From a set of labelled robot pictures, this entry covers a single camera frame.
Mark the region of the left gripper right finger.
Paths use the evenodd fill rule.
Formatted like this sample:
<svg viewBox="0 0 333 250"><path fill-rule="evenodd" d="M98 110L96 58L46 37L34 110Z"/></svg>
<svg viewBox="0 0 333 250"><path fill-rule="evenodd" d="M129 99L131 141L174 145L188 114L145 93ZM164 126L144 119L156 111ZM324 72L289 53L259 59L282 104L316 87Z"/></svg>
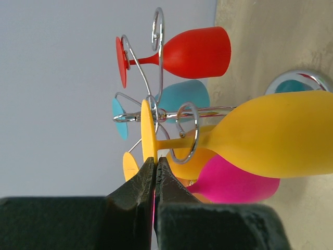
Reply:
<svg viewBox="0 0 333 250"><path fill-rule="evenodd" d="M157 165L155 232L159 249L291 249L283 224L262 204L205 204Z"/></svg>

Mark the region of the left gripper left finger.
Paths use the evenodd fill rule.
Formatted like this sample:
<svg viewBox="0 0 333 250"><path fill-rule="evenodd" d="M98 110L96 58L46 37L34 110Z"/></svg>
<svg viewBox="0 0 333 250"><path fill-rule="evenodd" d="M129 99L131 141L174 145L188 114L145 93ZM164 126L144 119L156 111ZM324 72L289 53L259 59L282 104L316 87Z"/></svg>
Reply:
<svg viewBox="0 0 333 250"><path fill-rule="evenodd" d="M1 249L150 249L156 165L107 196L4 197Z"/></svg>

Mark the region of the pink plastic wine glass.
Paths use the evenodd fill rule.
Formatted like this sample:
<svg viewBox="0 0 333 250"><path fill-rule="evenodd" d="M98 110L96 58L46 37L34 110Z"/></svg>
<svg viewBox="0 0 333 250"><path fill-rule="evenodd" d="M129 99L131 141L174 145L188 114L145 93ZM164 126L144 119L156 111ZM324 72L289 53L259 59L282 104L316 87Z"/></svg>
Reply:
<svg viewBox="0 0 333 250"><path fill-rule="evenodd" d="M216 155L205 164L197 181L187 189L214 203L246 204L270 198L279 185L279 178L246 172Z"/></svg>

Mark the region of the blue plastic wine glass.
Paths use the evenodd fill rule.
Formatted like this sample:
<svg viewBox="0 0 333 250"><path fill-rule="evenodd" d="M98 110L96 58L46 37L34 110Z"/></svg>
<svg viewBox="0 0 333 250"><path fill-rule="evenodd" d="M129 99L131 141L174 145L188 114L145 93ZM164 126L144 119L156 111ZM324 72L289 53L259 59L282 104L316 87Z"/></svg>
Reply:
<svg viewBox="0 0 333 250"><path fill-rule="evenodd" d="M131 97L117 92L112 99L112 114L113 116L124 114L125 110L122 108L117 97L122 96L130 101L138 102ZM166 111L178 111L180 106L185 102L192 102L198 108L205 108L210 106L210 97L206 86L199 80L188 80L167 86L162 91L161 100L158 108ZM128 138L128 126L126 122L116 122L117 131L123 140Z"/></svg>

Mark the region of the red plastic wine glass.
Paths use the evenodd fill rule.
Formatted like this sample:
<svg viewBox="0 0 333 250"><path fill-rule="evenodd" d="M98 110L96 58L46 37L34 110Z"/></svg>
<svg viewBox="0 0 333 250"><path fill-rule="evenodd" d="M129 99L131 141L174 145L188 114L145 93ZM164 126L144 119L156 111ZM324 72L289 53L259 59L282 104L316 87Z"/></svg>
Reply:
<svg viewBox="0 0 333 250"><path fill-rule="evenodd" d="M220 77L229 67L232 47L222 27L182 32L163 47L163 68L186 79Z"/></svg>

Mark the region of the chrome wine glass rack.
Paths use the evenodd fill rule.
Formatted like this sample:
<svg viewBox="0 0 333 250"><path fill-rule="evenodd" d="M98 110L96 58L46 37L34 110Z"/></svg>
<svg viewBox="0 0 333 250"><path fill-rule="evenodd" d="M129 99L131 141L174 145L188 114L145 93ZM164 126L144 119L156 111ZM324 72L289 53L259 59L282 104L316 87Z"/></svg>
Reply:
<svg viewBox="0 0 333 250"><path fill-rule="evenodd" d="M191 102L200 117L218 117L228 113L228 107L211 107L202 78L222 76L231 59L231 43L221 27L208 27L182 32L169 41L164 39L164 14L161 8L154 13L151 46L154 54L137 58L128 38L116 38L117 61L123 86L132 66L155 64L159 70L159 92L147 93L156 130L165 121L178 123L194 117L185 106Z"/></svg>

